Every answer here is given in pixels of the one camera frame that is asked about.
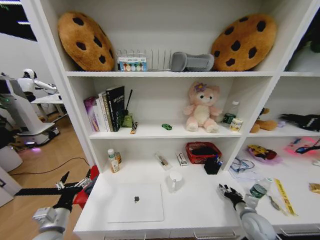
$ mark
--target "white cup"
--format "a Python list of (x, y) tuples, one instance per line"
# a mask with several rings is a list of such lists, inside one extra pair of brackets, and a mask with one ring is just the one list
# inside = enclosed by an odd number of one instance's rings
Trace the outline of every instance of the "white cup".
[(167, 185), (170, 193), (178, 191), (183, 186), (183, 177), (177, 171), (171, 171), (167, 177)]

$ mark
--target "pink teddy bear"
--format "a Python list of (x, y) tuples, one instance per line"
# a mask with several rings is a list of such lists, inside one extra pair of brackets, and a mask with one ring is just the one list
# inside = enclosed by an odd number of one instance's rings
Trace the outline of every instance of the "pink teddy bear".
[(218, 116), (222, 110), (213, 105), (218, 101), (220, 88), (194, 82), (189, 89), (191, 105), (184, 108), (183, 113), (190, 116), (186, 121), (186, 129), (191, 132), (204, 127), (208, 133), (216, 133), (218, 124), (210, 116)]

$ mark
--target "white laptop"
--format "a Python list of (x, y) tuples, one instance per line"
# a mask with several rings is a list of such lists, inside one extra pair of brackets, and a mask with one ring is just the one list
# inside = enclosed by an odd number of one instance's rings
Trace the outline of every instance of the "white laptop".
[(159, 222), (164, 220), (159, 183), (120, 183), (107, 205), (108, 223)]

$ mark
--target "tape measure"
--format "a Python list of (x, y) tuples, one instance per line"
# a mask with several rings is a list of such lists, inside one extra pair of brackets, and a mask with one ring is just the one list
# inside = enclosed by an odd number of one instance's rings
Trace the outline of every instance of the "tape measure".
[(278, 191), (279, 191), (279, 193), (280, 193), (281, 196), (282, 196), (282, 199), (283, 199), (283, 201), (284, 201), (284, 204), (285, 204), (286, 209), (288, 209), (288, 211), (289, 211), (289, 213), (290, 213), (291, 215), (293, 215), (293, 216), (298, 216), (298, 215), (295, 213), (294, 208), (292, 207), (292, 205), (291, 205), (291, 203), (290, 203), (290, 201), (289, 201), (289, 199), (288, 199), (288, 196), (287, 196), (287, 194), (286, 194), (286, 191), (285, 191), (285, 189), (284, 189), (284, 186), (282, 185), (282, 183), (280, 182), (279, 179), (276, 179), (276, 178), (275, 178), (274, 180), (275, 180), (276, 186), (278, 187)]

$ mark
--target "red plastic basket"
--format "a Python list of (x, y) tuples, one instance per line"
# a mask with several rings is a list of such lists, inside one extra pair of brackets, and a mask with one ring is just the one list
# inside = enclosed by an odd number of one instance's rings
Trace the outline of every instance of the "red plastic basket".
[[(210, 147), (215, 152), (217, 152), (217, 154), (213, 154), (213, 155), (192, 154), (192, 150), (203, 148), (203, 147)], [(212, 142), (202, 142), (202, 141), (188, 142), (185, 146), (185, 150), (192, 164), (204, 164), (208, 158), (219, 159), (222, 156), (222, 153), (220, 152), (220, 150)]]

